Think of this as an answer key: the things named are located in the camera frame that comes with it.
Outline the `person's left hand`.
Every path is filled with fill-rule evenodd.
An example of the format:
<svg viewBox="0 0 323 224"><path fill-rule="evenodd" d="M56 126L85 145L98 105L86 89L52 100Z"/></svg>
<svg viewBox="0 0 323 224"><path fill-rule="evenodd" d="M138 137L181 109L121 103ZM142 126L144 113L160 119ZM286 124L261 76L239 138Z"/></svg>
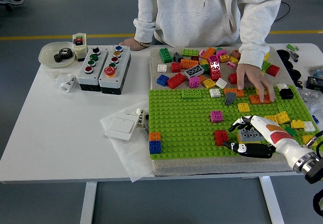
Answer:
<svg viewBox="0 0 323 224"><path fill-rule="evenodd" d="M259 67L249 64L238 64L237 66L237 86L239 90L244 88L244 77L254 85L258 90L259 100L264 100L264 90L267 90L270 101L274 102L276 96L272 83L266 78Z"/></svg>

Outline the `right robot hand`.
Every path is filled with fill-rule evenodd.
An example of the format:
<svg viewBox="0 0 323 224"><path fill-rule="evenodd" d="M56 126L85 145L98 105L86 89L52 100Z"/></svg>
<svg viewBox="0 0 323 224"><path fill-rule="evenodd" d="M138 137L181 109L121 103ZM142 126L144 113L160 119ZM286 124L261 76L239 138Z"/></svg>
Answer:
<svg viewBox="0 0 323 224"><path fill-rule="evenodd" d="M245 157L271 158L277 152L285 156L290 168L300 171L305 160L316 157L310 148L302 147L286 130L276 122L259 117L244 116L235 121L229 131L235 129L254 128L268 142L268 145L258 143L238 144L225 141L224 146Z"/></svg>

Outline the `person's right hand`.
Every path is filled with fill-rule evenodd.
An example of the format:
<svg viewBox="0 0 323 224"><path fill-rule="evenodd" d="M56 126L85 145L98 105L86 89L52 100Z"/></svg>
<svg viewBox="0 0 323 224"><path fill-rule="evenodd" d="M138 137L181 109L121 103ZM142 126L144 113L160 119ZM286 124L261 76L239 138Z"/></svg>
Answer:
<svg viewBox="0 0 323 224"><path fill-rule="evenodd" d="M144 42L138 42L135 40L134 37L127 38L123 42L120 42L119 45L121 46L129 46L131 50L133 51L139 51L145 48L148 48L152 45L152 43L144 43Z"/></svg>

